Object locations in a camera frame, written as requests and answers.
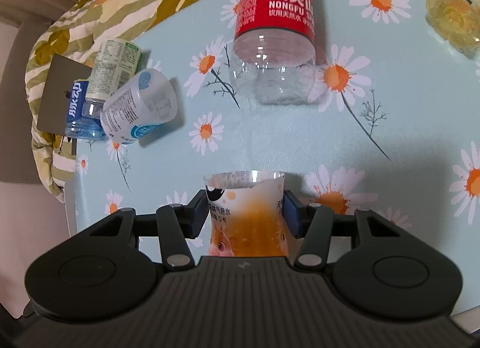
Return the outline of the orange dragon label cup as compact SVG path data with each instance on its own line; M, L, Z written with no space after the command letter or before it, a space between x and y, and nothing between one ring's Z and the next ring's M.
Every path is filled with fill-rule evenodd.
M285 179L281 171L259 170L205 176L211 217L208 254L292 259L301 241L283 217Z

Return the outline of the white blue label cup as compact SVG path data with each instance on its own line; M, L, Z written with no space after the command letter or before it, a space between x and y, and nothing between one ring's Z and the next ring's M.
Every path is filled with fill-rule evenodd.
M100 115L103 132L114 143L131 144L176 117L178 103L169 80L147 68L118 89Z

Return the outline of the red label clear cup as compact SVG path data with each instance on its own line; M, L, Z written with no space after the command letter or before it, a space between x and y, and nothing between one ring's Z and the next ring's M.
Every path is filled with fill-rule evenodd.
M267 105L304 104L315 81L313 0L240 0L230 83Z

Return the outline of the pale green label cup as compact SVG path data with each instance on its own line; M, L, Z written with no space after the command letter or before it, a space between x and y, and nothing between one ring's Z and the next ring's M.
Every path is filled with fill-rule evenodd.
M94 102L109 99L135 75L141 53L140 47L124 39L104 41L89 77L85 99Z

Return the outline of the yellow label clear cup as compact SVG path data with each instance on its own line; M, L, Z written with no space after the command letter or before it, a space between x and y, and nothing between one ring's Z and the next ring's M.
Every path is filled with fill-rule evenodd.
M479 52L479 0L426 0L426 21L443 40L473 58Z

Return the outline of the daisy print blue tablecloth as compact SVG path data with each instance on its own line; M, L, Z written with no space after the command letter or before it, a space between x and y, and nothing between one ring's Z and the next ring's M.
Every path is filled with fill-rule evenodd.
M287 174L303 201L375 210L451 258L479 304L479 63L442 41L425 0L315 0L318 83L304 106L224 92L237 0L202 0L137 43L176 89L176 119L139 142L80 141L76 226L189 201L206 175Z

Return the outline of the grey bed headboard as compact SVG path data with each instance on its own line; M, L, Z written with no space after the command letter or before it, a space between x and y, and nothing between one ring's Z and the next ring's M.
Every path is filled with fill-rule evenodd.
M26 21L1 26L1 181L38 184L32 155L32 114L24 75L31 50L49 23Z

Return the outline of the grey laptop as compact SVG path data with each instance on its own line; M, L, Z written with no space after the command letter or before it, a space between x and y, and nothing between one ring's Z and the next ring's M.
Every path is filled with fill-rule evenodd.
M49 65L39 107L37 129L63 135L67 124L68 104L75 80L87 79L91 68L55 54Z

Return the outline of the striped floral bed quilt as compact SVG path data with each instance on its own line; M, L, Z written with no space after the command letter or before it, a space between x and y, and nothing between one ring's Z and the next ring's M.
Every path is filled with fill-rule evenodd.
M47 101L47 74L54 55L90 66L106 39L133 41L197 1L79 0L37 40L24 76L32 113L32 154L42 185L59 202L65 200L64 184L74 175L76 157L71 143L59 133L38 128L40 107Z

